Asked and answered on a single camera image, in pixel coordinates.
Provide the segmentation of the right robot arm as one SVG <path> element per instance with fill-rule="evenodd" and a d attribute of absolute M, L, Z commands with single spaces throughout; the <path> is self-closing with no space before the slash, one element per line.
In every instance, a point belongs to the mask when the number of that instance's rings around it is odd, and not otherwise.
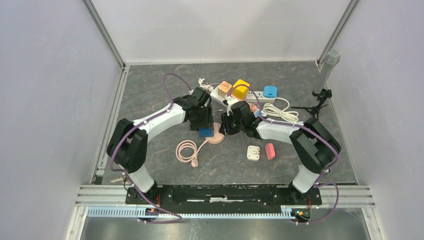
<path fill-rule="evenodd" d="M 339 159 L 341 146 L 333 135 L 316 118 L 304 122 L 264 118 L 254 114 L 245 101 L 238 101 L 221 115 L 220 132 L 235 135 L 243 132 L 258 140 L 275 140 L 292 144 L 302 167 L 290 183 L 289 199 L 302 204 L 309 198 L 309 190 L 331 164 Z"/>

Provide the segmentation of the pink plug adapter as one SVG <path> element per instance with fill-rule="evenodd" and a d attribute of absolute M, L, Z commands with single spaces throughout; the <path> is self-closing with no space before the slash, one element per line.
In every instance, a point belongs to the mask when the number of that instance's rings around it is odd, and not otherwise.
<path fill-rule="evenodd" d="M 265 145 L 265 153 L 268 160 L 273 160 L 276 156 L 276 151 L 272 143 L 267 143 Z"/>

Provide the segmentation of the pink round socket base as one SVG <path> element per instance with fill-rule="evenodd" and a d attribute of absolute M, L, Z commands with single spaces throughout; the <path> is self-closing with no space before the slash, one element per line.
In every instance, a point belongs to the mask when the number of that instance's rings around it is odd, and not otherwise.
<path fill-rule="evenodd" d="M 221 128 L 220 123 L 215 122 L 213 124 L 213 127 L 214 127 L 213 136 L 206 137 L 205 140 L 210 144 L 217 145 L 217 144 L 220 144 L 225 139 L 225 135 L 219 132 Z"/>

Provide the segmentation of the white usb charger plug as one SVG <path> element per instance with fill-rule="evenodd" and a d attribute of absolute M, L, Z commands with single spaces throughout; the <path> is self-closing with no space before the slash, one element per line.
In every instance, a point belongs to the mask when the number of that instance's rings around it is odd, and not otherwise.
<path fill-rule="evenodd" d="M 246 150 L 246 158 L 250 161 L 258 161 L 260 159 L 261 149 L 256 145 L 249 145 Z"/>

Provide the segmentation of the blue cube socket adapter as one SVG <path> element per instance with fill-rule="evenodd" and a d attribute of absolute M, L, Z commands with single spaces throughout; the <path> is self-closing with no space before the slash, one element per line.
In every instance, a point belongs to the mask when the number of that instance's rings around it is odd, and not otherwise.
<path fill-rule="evenodd" d="M 198 133 L 202 138 L 211 138 L 214 136 L 213 128 L 199 128 Z"/>

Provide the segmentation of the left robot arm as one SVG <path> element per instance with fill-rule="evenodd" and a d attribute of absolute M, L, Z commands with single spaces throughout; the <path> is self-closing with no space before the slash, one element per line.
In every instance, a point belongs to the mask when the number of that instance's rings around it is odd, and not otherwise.
<path fill-rule="evenodd" d="M 148 143 L 165 130 L 188 122 L 192 131 L 204 138 L 214 136 L 214 118 L 210 94 L 197 87 L 191 94 L 177 97 L 165 108 L 138 120 L 119 120 L 106 148 L 107 155 L 118 164 L 137 186 L 138 197 L 145 204 L 157 198 L 155 181 L 145 167 Z"/>

